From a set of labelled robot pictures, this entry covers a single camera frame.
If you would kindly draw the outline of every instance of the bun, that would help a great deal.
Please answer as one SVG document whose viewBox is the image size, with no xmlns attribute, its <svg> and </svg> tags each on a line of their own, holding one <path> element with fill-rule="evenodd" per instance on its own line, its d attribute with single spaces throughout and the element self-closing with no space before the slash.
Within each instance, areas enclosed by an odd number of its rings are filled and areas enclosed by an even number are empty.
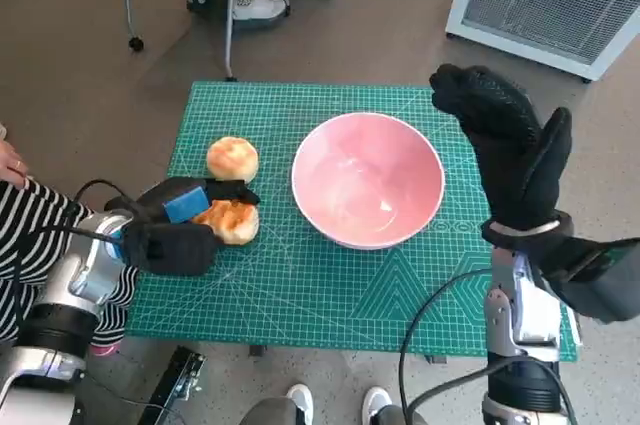
<svg viewBox="0 0 640 425">
<path fill-rule="evenodd" d="M 208 225 L 227 245 L 244 245 L 258 233 L 260 218 L 254 205 L 231 200 L 214 200 L 211 207 L 192 222 Z"/>
<path fill-rule="evenodd" d="M 244 138 L 224 137 L 209 147 L 207 168 L 218 180 L 249 183 L 258 173 L 258 152 Z"/>
</svg>

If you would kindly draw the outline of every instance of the floor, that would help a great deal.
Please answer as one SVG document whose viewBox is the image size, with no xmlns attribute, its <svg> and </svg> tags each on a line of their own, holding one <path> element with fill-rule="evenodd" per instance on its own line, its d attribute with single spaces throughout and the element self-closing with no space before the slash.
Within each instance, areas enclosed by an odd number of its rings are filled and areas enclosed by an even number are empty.
<svg viewBox="0 0 640 425">
<path fill-rule="evenodd" d="M 222 28 L 191 16 L 184 0 L 133 0 L 147 49 L 126 46 L 122 0 L 0 0 L 0 120 L 42 181 L 71 193 L 105 177 L 136 194 L 163 177 L 193 80 L 220 79 Z M 636 150 L 640 41 L 598 83 L 463 40 L 446 40 L 451 0 L 293 0 L 278 29 L 234 42 L 243 80 L 426 85 L 442 62 L 486 64 L 526 87 L 546 118 L 559 105 L 575 112 L 574 151 L 562 181 L 562 209 L 579 233 L 601 240 L 637 234 L 640 186 Z M 88 201 L 99 206 L 107 193 Z M 633 423 L 640 401 L 640 322 L 583 322 L 580 361 L 563 367 L 582 425 Z M 121 353 L 91 370 L 128 397 L 153 388 L 175 343 L 128 339 Z M 353 424 L 366 389 L 379 384 L 397 399 L 397 356 L 270 349 L 260 360 L 244 345 L 192 343 L 208 357 L 202 391 L 178 409 L 190 425 L 236 424 L 262 397 L 306 382 L 316 424 Z M 452 360 L 408 364 L 410 395 L 481 366 Z M 481 423 L 483 382 L 428 403 L 428 421 Z M 133 423 L 135 407 L 96 386 L 81 390 L 89 423 Z"/>
</svg>

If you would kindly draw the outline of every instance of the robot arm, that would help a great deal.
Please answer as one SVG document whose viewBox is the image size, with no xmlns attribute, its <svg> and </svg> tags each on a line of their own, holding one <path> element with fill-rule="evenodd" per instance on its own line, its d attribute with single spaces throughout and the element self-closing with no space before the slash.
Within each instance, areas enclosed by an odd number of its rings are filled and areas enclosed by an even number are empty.
<svg viewBox="0 0 640 425">
<path fill-rule="evenodd" d="M 488 378 L 485 423 L 566 424 L 558 385 L 561 303 L 602 322 L 640 313 L 637 240 L 600 244 L 573 237 L 555 209 L 571 151 L 571 114 L 540 126 L 528 97 L 484 67 L 443 65 L 431 77 L 436 108 L 453 115 L 473 146 L 491 218 L 485 299 L 488 362 L 515 361 Z"/>
<path fill-rule="evenodd" d="M 79 229 L 118 238 L 121 245 L 72 235 L 0 363 L 0 423 L 84 423 L 74 387 L 125 263 L 159 274 L 204 274 L 219 242 L 209 227 L 184 222 L 214 198 L 259 202 L 244 182 L 176 177 L 136 202 L 112 200 L 107 212 L 80 222 Z"/>
</svg>

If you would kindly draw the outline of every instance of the black bracket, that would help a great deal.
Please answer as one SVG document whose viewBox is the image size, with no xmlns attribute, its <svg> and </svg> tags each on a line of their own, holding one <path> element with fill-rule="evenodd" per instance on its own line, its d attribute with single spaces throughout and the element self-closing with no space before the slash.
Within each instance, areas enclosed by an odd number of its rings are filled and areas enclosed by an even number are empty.
<svg viewBox="0 0 640 425">
<path fill-rule="evenodd" d="M 171 408 L 176 400 L 189 400 L 192 390 L 197 390 L 198 378 L 206 357 L 186 347 L 178 347 L 171 356 L 149 400 L 150 404 Z M 162 425 L 169 414 L 156 407 L 146 407 L 138 425 Z"/>
<path fill-rule="evenodd" d="M 445 355 L 425 355 L 424 358 L 427 360 L 429 365 L 447 364 L 447 357 Z"/>
<path fill-rule="evenodd" d="M 262 357 L 264 352 L 267 351 L 266 345 L 249 345 L 249 356 L 250 357 Z"/>
</svg>

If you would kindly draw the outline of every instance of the black glove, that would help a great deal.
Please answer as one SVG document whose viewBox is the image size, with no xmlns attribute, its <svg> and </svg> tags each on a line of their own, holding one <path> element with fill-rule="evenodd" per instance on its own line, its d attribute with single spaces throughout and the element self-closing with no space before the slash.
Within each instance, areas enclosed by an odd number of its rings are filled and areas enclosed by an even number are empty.
<svg viewBox="0 0 640 425">
<path fill-rule="evenodd" d="M 485 67 L 442 65 L 429 81 L 435 107 L 454 115 L 473 145 L 491 219 L 518 230 L 554 220 L 569 110 L 556 109 L 541 129 L 526 95 Z"/>
<path fill-rule="evenodd" d="M 129 210 L 134 215 L 144 217 L 153 223 L 169 222 L 173 220 L 170 220 L 167 215 L 167 204 L 194 190 L 202 191 L 202 199 L 195 202 L 196 205 L 200 205 L 200 208 L 193 210 L 193 213 L 186 213 L 184 220 L 179 221 L 189 220 L 203 212 L 209 208 L 212 200 L 238 200 L 250 205 L 260 203 L 260 197 L 249 190 L 243 180 L 218 181 L 212 178 L 170 177 L 143 193 L 133 204 L 124 197 L 115 197 L 106 203 L 104 209 L 105 211 Z"/>
<path fill-rule="evenodd" d="M 188 222 L 133 220 L 124 227 L 122 241 L 127 265 L 155 275 L 204 275 L 222 247 L 210 227 Z"/>
<path fill-rule="evenodd" d="M 156 275 L 195 276 L 207 272 L 223 245 L 210 227 L 189 221 L 209 208 L 212 200 L 260 203 L 242 180 L 172 177 L 135 202 L 114 198 L 105 210 L 125 209 L 134 215 L 123 227 L 123 254 L 128 265 Z"/>
</svg>

